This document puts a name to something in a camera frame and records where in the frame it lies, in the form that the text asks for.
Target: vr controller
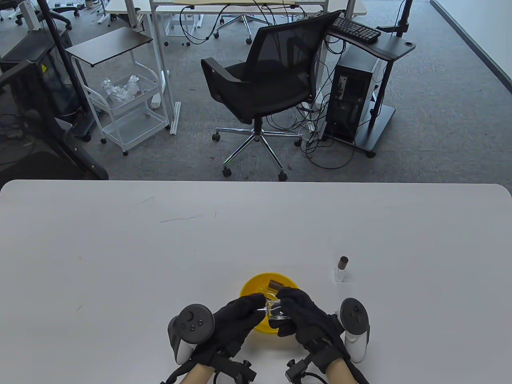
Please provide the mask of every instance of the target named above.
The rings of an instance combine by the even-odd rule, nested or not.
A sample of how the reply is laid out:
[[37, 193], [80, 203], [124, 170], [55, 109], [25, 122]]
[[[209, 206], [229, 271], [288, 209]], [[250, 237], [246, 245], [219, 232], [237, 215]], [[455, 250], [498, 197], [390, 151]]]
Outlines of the vr controller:
[[336, 315], [345, 328], [344, 344], [350, 354], [350, 361], [354, 363], [363, 361], [370, 341], [370, 322], [366, 308], [359, 300], [348, 297], [343, 300]]
[[202, 304], [190, 304], [178, 316], [174, 316], [167, 326], [167, 333], [176, 363], [185, 364], [192, 356], [197, 344], [207, 341], [214, 329], [214, 316]]

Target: yellow bowl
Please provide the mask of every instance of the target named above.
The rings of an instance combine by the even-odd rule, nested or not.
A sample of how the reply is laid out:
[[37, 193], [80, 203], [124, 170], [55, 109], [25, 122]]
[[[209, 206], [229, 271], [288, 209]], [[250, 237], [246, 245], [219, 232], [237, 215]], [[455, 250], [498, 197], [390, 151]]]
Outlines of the yellow bowl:
[[[272, 297], [272, 290], [268, 289], [268, 283], [270, 282], [270, 280], [274, 280], [278, 283], [281, 283], [285, 287], [298, 288], [297, 284], [295, 284], [295, 282], [292, 279], [280, 273], [261, 273], [254, 276], [247, 283], [245, 283], [244, 287], [242, 288], [242, 291], [240, 291], [240, 296], [246, 296], [253, 293], [262, 293], [265, 295], [267, 299], [275, 300], [275, 296]], [[254, 329], [262, 333], [274, 335], [278, 333], [277, 329], [270, 328], [270, 325], [268, 325], [267, 316]]]

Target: baseboard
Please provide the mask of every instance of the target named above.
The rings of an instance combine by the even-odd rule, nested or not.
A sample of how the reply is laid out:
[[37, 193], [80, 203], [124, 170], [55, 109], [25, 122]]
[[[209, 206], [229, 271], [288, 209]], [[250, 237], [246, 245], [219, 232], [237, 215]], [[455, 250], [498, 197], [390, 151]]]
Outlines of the baseboard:
[[473, 40], [464, 28], [439, 4], [436, 0], [430, 0], [430, 4], [436, 9], [437, 12], [446, 20], [448, 24], [462, 37], [462, 40], [476, 53], [476, 55], [483, 61], [483, 63], [491, 70], [492, 73], [500, 80], [500, 82], [512, 93], [512, 79], [503, 71], [498, 64]]

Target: skin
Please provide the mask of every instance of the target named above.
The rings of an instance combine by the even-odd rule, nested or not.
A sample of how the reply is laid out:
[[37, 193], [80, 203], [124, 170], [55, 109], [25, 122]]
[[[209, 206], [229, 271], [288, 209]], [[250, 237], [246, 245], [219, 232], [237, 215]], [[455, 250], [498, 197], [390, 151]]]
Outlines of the skin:
[[[181, 384], [207, 384], [214, 372], [212, 367], [196, 364]], [[329, 384], [357, 384], [343, 359], [333, 361], [327, 367], [326, 376]]]

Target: chrome chair leg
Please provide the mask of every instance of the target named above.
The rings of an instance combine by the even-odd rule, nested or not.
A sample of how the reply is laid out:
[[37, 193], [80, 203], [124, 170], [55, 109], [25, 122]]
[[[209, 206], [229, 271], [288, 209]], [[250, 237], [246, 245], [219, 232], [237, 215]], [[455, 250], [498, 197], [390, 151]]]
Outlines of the chrome chair leg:
[[251, 16], [251, 15], [245, 15], [245, 17], [248, 19], [248, 20], [252, 20], [254, 22], [258, 22], [258, 23], [263, 23], [263, 24], [266, 24], [266, 25], [272, 25], [271, 22], [268, 22], [267, 20], [261, 20], [260, 18], [257, 18], [257, 17], [254, 17], [254, 16]]
[[268, 137], [294, 137], [296, 139], [302, 139], [302, 133], [291, 133], [291, 132], [263, 132], [264, 136]]
[[242, 15], [238, 15], [237, 17], [235, 17], [235, 18], [231, 19], [231, 20], [230, 20], [230, 21], [228, 21], [227, 23], [224, 23], [223, 25], [218, 26], [218, 27], [217, 27], [217, 32], [218, 32], [219, 30], [221, 30], [222, 28], [225, 28], [225, 27], [227, 27], [228, 25], [233, 24], [234, 22], [236, 22], [236, 21], [237, 21], [238, 19], [240, 19], [241, 17], [242, 17]]
[[268, 144], [267, 140], [265, 140], [265, 136], [260, 136], [261, 142], [263, 143], [263, 146], [267, 150], [267, 152], [271, 155], [272, 159], [274, 159], [275, 163], [278, 165], [278, 167], [281, 169], [281, 172], [284, 172], [283, 165], [279, 161], [278, 157], [275, 155], [274, 151]]
[[247, 17], [245, 15], [242, 15], [242, 20], [244, 21], [245, 29], [247, 30], [247, 33], [249, 34], [249, 40], [252, 40], [251, 29], [249, 28], [249, 24], [247, 23]]
[[229, 157], [224, 161], [224, 167], [225, 167], [225, 166], [227, 166], [227, 165], [228, 165], [228, 163], [229, 163], [231, 160], [233, 160], [233, 159], [234, 159], [234, 158], [235, 158], [235, 157], [236, 157], [236, 156], [237, 156], [241, 151], [243, 151], [243, 150], [244, 150], [244, 148], [245, 148], [246, 146], [248, 146], [248, 145], [251, 143], [251, 141], [253, 141], [253, 140], [254, 140], [254, 134], [252, 134], [251, 136], [249, 136], [249, 137], [247, 138], [247, 140], [245, 140], [245, 141], [244, 141], [244, 143], [243, 143], [242, 145], [240, 145], [240, 146], [237, 148], [237, 150], [236, 150], [236, 151], [234, 151], [234, 152], [231, 154], [231, 156], [229, 156]]
[[238, 133], [240, 135], [250, 135], [252, 134], [252, 130], [241, 130], [238, 128], [215, 128], [215, 133], [219, 132], [230, 132], [230, 133]]

